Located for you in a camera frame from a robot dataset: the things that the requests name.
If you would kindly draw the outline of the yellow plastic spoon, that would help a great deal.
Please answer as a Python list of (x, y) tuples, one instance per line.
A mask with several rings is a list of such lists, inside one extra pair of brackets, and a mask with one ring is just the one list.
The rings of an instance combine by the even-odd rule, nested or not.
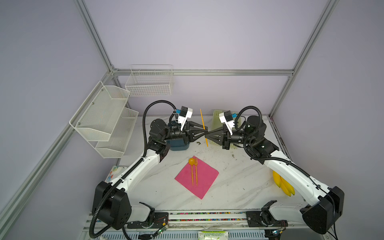
[(190, 158), (189, 159), (189, 165), (191, 166), (191, 180), (192, 180), (192, 186), (194, 186), (194, 165), (195, 165), (195, 159)]

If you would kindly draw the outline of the pink paper napkin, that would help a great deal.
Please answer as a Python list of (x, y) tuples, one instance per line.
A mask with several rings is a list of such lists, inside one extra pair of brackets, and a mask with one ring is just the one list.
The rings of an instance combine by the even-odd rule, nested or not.
[(202, 200), (218, 176), (218, 170), (193, 156), (175, 177), (175, 180)]

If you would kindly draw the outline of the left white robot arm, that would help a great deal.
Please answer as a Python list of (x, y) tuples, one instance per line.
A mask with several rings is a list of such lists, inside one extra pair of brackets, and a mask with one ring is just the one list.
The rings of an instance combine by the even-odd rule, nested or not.
[(205, 135), (207, 131), (202, 125), (187, 121), (192, 114), (191, 108), (182, 106), (179, 110), (174, 109), (173, 115), (178, 116), (175, 126), (170, 127), (162, 119), (152, 121), (150, 132), (144, 132), (143, 154), (120, 175), (97, 185), (89, 227), (91, 238), (109, 228), (120, 230), (130, 222), (143, 223), (145, 228), (153, 225), (155, 209), (142, 202), (131, 205), (129, 193), (165, 158), (171, 147), (170, 141), (181, 140), (188, 144)]

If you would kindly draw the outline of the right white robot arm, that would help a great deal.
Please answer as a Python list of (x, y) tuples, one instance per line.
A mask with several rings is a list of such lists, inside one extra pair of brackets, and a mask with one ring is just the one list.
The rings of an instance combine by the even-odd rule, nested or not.
[(343, 214), (345, 193), (330, 188), (292, 162), (273, 142), (265, 137), (267, 129), (261, 112), (249, 116), (240, 126), (241, 114), (226, 111), (219, 114), (222, 127), (206, 133), (206, 138), (228, 150), (241, 144), (247, 156), (273, 171), (275, 183), (287, 195), (299, 193), (303, 203), (279, 204), (271, 200), (262, 207), (261, 223), (272, 226), (278, 221), (304, 223), (324, 235)]

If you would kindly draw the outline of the colourful napkin packet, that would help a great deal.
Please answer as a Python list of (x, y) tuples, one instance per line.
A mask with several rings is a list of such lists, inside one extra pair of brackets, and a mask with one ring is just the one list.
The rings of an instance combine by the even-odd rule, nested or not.
[(105, 179), (105, 182), (110, 183), (113, 179), (119, 178), (119, 176), (123, 175), (127, 169), (128, 167), (125, 166), (113, 166), (107, 178)]

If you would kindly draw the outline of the light green plastic basket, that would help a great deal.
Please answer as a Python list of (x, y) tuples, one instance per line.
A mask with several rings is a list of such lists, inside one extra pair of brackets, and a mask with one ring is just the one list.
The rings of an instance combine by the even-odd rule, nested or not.
[[(214, 110), (214, 112), (213, 112), (213, 119), (212, 119), (212, 129), (211, 130), (215, 130), (215, 129), (217, 129), (217, 128), (221, 128), (222, 129), (222, 123), (221, 123), (221, 121), (220, 121), (220, 119), (219, 119), (219, 114), (221, 114), (221, 113), (223, 113), (223, 112), (225, 112), (225, 110)], [(239, 120), (238, 120), (238, 126), (240, 126), (243, 122), (244, 122), (244, 120), (245, 120), (245, 117), (244, 116), (242, 116), (241, 118), (239, 118)], [(215, 142), (213, 142), (213, 141), (211, 141), (211, 140), (209, 140), (209, 143), (211, 144), (211, 145), (213, 145), (213, 146), (219, 146), (217, 143), (215, 143)]]

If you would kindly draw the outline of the teal plastic oval tub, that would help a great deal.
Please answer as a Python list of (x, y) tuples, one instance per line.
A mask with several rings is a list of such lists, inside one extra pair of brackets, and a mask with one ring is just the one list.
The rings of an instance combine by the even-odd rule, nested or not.
[(185, 132), (181, 130), (181, 124), (178, 124), (176, 121), (171, 121), (168, 123), (168, 126), (171, 130), (171, 139), (166, 140), (169, 144), (171, 151), (184, 151), (187, 150), (190, 146), (190, 142), (185, 135)]

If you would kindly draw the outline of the yellow bananas bunch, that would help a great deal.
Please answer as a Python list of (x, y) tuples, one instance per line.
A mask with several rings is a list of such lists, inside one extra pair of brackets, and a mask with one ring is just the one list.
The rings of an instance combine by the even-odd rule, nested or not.
[(275, 184), (289, 197), (296, 194), (294, 187), (282, 178), (277, 172), (273, 171), (273, 179)]

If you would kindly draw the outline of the white perforated metal shelf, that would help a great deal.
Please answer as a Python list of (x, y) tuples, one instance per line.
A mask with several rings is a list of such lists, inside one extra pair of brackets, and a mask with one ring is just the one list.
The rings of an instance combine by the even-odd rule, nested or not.
[(99, 82), (69, 121), (104, 159), (124, 156), (139, 112), (128, 108), (130, 92)]

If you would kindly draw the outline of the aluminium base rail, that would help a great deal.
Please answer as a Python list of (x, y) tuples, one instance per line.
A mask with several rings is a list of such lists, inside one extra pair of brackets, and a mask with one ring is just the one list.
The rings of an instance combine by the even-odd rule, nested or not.
[(123, 230), (109, 228), (100, 240), (334, 240), (302, 223), (277, 221), (264, 225), (261, 210), (212, 210), (155, 212), (149, 227), (128, 222)]

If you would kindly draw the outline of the aluminium frame profile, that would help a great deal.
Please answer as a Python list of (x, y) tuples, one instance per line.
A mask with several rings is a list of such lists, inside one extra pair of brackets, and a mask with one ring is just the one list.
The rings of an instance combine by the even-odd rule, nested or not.
[(1, 1), (1, 209), (106, 71), (295, 71), (327, 1)]

